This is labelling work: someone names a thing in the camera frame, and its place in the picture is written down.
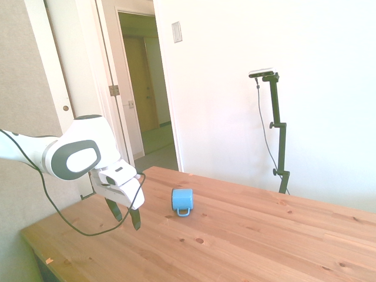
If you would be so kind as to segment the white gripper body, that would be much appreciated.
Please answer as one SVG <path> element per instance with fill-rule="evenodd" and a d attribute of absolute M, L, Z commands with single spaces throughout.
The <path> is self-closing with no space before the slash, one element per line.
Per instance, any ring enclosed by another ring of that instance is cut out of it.
<path fill-rule="evenodd" d="M 116 203 L 120 203 L 123 206 L 131 207 L 133 210 L 138 209 L 145 202 L 143 190 L 140 187 L 140 182 L 136 178 L 130 179 L 120 187 L 109 185 L 103 185 L 98 177 L 94 175 L 90 176 L 93 182 L 94 190 L 97 194 L 112 200 Z"/>

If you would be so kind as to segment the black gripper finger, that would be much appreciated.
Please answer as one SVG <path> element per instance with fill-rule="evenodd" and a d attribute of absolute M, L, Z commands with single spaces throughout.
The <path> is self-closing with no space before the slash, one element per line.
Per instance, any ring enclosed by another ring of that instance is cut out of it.
<path fill-rule="evenodd" d="M 139 230 L 141 227 L 140 211 L 139 209 L 129 209 L 129 215 L 132 219 L 132 224 L 135 230 Z"/>
<path fill-rule="evenodd" d="M 121 211 L 120 211 L 117 203 L 114 202 L 114 201 L 112 201 L 112 200 L 110 200 L 110 199 L 107 199 L 107 198 L 105 200 L 106 200 L 106 203 L 107 203 L 110 211 L 112 212 L 114 218 L 118 222 L 122 221 L 122 213 L 121 213 Z"/>

